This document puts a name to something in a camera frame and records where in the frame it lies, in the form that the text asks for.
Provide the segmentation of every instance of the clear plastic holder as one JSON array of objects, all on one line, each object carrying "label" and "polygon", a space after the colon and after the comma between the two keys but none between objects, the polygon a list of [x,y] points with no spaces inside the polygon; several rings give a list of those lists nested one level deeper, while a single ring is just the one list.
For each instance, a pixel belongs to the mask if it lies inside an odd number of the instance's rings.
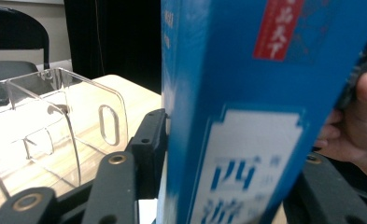
[{"label": "clear plastic holder", "polygon": [[0,81],[0,205],[32,187],[62,195],[127,143],[124,102],[108,87],[61,68]]}]

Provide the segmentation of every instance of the black curtain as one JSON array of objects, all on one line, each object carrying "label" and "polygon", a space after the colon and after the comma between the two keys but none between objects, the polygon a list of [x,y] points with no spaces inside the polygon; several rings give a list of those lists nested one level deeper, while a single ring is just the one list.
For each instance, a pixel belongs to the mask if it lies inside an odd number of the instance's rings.
[{"label": "black curtain", "polygon": [[161,92],[160,0],[64,0],[73,71]]}]

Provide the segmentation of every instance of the white wall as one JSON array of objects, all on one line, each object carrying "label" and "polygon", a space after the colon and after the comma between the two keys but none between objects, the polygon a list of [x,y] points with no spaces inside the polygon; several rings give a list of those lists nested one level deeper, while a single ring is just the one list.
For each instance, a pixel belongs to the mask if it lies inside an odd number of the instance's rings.
[{"label": "white wall", "polygon": [[[70,59],[69,40],[66,28],[64,5],[0,1],[0,7],[11,7],[37,19],[49,33],[49,61]],[[25,60],[34,64],[43,63],[43,50],[0,51],[0,60]]]}]

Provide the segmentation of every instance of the hand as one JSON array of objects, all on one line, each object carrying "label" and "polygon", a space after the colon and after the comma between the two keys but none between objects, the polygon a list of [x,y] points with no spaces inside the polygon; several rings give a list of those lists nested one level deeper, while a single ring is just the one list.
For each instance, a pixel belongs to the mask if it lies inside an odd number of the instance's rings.
[{"label": "hand", "polygon": [[318,153],[338,161],[349,161],[367,174],[367,73],[356,88],[357,100],[344,111],[333,110],[314,147]]}]

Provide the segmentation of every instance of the white label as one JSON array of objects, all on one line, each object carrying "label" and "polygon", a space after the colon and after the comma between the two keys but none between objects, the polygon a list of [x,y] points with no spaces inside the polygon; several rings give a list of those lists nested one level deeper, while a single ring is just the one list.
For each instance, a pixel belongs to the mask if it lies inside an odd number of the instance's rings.
[{"label": "white label", "polygon": [[303,127],[299,113],[229,109],[210,124],[191,223],[248,223],[270,202]]}]

